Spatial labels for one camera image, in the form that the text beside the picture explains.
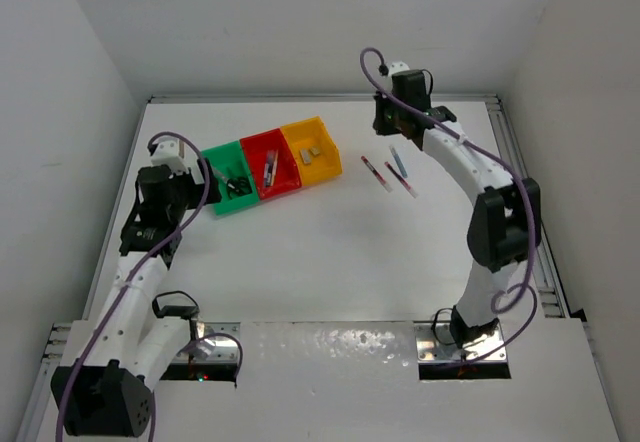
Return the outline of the blue capped pen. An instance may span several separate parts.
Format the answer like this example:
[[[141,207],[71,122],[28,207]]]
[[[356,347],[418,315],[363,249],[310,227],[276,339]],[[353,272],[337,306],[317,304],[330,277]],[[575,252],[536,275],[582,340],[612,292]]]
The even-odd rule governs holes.
[[[397,152],[397,150],[396,150],[396,148],[394,147],[393,144],[389,145],[389,149],[390,149],[391,155],[392,155],[392,157],[393,157],[393,159],[395,161],[395,164],[396,164],[396,166],[397,166],[397,168],[399,170],[400,175],[404,179],[406,179],[408,177],[408,174],[407,174],[406,168],[404,167],[404,164],[403,164],[403,162],[402,162],[402,160],[401,160],[401,158],[399,156],[399,153]]]

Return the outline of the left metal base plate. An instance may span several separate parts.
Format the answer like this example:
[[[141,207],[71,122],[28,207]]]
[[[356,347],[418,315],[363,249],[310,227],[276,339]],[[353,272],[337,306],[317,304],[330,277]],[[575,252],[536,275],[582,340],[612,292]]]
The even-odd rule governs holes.
[[[241,325],[239,322],[203,322],[195,324],[194,336],[206,339],[194,348],[178,352],[173,363],[212,363],[235,364],[239,361],[240,350],[236,341],[240,340]]]

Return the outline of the yellow plastic bin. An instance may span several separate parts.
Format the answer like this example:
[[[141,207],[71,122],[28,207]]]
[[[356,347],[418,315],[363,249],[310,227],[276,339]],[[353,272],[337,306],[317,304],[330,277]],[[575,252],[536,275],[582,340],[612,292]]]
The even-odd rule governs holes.
[[[317,185],[342,174],[340,152],[320,117],[283,125],[280,130],[303,186]]]

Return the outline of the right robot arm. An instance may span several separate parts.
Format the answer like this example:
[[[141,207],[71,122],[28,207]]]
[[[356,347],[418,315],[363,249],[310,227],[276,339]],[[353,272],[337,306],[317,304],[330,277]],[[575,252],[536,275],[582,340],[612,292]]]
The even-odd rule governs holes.
[[[502,313],[499,299],[520,264],[530,265],[540,243],[541,191],[502,159],[479,147],[445,106],[435,107],[426,71],[404,63],[383,64],[391,90],[374,96],[374,131],[402,134],[438,162],[473,206],[467,247],[473,259],[463,295],[453,306],[449,333],[462,347],[491,333]]]

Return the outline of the green plastic bin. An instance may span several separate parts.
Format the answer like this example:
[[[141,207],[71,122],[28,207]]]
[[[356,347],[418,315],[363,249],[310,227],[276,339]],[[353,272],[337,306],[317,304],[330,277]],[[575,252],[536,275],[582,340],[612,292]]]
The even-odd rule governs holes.
[[[246,210],[258,204],[259,196],[239,141],[202,152],[218,181],[221,200],[213,204],[217,217]]]

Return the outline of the red plastic bin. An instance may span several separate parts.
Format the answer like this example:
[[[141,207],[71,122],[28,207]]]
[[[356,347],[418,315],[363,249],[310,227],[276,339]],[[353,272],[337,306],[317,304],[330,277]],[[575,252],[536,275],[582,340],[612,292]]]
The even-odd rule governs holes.
[[[240,143],[262,201],[302,186],[297,164],[280,129],[241,138]]]

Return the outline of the yellow highlighter pen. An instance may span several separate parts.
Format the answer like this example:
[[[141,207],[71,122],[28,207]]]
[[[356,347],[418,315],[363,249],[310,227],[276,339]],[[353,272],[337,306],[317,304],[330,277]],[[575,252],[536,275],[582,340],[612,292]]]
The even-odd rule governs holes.
[[[277,165],[278,165],[278,160],[276,158],[274,158],[273,161],[270,163],[270,166],[269,166],[269,172],[268,172],[268,177],[267,177],[267,186],[268,187],[272,187],[274,185],[274,181],[275,181],[275,177],[276,177],[276,173],[277,173]]]

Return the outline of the green pen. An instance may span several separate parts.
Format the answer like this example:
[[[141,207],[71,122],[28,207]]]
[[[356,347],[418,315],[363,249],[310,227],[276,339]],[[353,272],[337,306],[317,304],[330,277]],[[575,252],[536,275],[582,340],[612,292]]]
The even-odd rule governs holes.
[[[273,159],[275,158],[275,152],[270,150],[267,152],[266,154],[266,160],[265,160],[265,165],[264,165],[264,171],[263,171],[263,186],[264,187],[268,187],[267,186],[267,177],[268,177],[268,172],[269,172],[269,166],[270,163],[273,161]]]

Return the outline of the dark red pen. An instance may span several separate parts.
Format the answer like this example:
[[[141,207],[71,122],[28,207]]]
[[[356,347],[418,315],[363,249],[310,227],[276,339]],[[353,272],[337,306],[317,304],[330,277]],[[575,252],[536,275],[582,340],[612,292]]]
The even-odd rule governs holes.
[[[385,167],[391,172],[401,186],[413,197],[417,198],[418,194],[415,189],[406,181],[406,179],[396,170],[388,161],[384,162]]]

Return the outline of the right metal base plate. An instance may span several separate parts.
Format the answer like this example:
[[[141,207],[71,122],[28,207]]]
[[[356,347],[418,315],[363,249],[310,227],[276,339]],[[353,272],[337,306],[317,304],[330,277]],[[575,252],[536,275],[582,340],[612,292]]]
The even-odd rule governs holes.
[[[431,321],[415,323],[414,335],[418,361],[421,364],[508,361],[500,326],[489,334],[464,343],[461,348],[457,347],[451,337],[448,321],[437,322],[435,329],[432,329]]]

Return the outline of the black handled scissors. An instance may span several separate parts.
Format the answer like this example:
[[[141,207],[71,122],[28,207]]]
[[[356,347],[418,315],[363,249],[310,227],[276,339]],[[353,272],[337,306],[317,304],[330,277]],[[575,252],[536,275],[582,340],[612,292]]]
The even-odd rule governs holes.
[[[232,197],[240,197],[244,194],[243,192],[243,183],[239,178],[229,177],[225,175],[221,170],[211,167],[212,173],[216,176],[216,178],[223,182],[226,187],[226,192],[229,198]]]
[[[248,179],[242,176],[236,177],[231,168],[228,168],[226,190],[230,199],[243,197],[252,192]]]

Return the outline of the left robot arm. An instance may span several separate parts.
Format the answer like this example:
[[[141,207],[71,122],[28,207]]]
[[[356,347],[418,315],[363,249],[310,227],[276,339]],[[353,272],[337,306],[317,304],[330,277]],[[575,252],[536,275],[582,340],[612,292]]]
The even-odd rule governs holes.
[[[168,164],[143,167],[134,203],[120,232],[116,275],[85,347],[51,380],[58,408],[55,440],[65,436],[143,435],[152,420],[153,390],[170,362],[193,338],[194,309],[157,316],[144,329],[158,287],[171,268],[182,233],[206,205],[221,199],[210,162],[203,177]]]

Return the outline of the metal base plate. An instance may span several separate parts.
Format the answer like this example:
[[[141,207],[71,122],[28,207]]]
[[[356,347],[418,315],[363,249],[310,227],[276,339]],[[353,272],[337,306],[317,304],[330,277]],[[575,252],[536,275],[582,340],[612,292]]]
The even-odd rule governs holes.
[[[435,329],[432,329],[431,321],[415,323],[414,335],[418,361],[421,364],[508,361],[500,326],[489,334],[464,343],[461,348],[457,347],[451,337],[448,321],[437,322]]]
[[[239,322],[203,322],[195,324],[194,336],[206,339],[194,348],[178,352],[173,363],[212,363],[235,364],[239,361],[240,350],[236,341],[240,340],[241,325]]]

